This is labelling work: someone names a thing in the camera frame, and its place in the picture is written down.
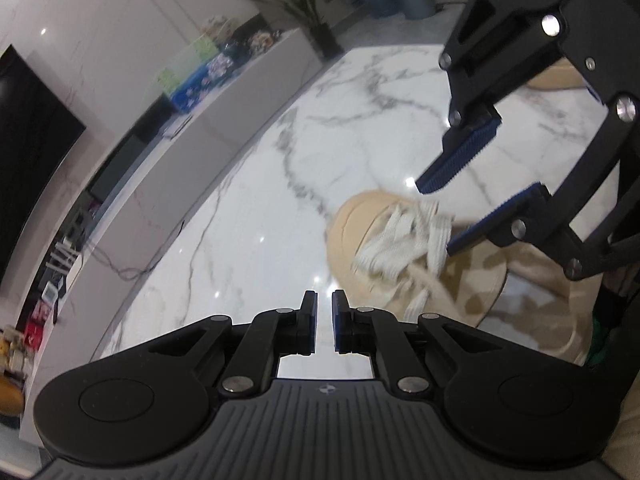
black flower pot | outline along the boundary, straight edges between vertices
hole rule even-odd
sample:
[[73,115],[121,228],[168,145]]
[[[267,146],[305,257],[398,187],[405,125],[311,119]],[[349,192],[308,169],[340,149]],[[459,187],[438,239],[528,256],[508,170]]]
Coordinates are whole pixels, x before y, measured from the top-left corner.
[[344,54],[344,50],[335,41],[334,34],[326,23],[312,27],[309,32],[314,40],[316,40],[325,59],[333,59],[334,57]]

black television screen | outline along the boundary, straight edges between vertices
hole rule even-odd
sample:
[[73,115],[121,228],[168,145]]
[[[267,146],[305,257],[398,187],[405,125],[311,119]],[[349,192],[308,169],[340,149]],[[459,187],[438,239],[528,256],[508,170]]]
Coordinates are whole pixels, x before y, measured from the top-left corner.
[[0,57],[0,280],[33,207],[83,130],[9,46]]

silver screw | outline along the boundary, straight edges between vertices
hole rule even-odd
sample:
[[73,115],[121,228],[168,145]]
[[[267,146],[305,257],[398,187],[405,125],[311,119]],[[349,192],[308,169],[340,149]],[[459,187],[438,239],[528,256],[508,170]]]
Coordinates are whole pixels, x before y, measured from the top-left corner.
[[446,70],[451,66],[451,56],[446,52],[440,54],[440,59],[438,60],[438,65],[441,69]]
[[408,394],[419,394],[429,387],[429,381],[422,377],[403,377],[398,381],[398,388]]
[[579,278],[581,274],[582,264],[580,263],[580,260],[571,258],[566,268],[564,269],[564,275],[570,280],[575,280],[576,278]]
[[449,124],[451,126],[458,126],[461,122],[462,122],[462,116],[460,115],[460,112],[457,110],[453,110],[449,114]]
[[222,381],[222,387],[233,394],[241,394],[254,386],[254,382],[244,375],[234,375]]
[[517,240],[522,240],[524,235],[527,234],[527,226],[518,218],[511,223],[511,234]]
[[623,123],[632,123],[636,120],[636,103],[629,96],[622,96],[616,102],[616,112]]
[[560,22],[554,15],[548,14],[542,18],[542,30],[546,35],[554,38],[560,34]]

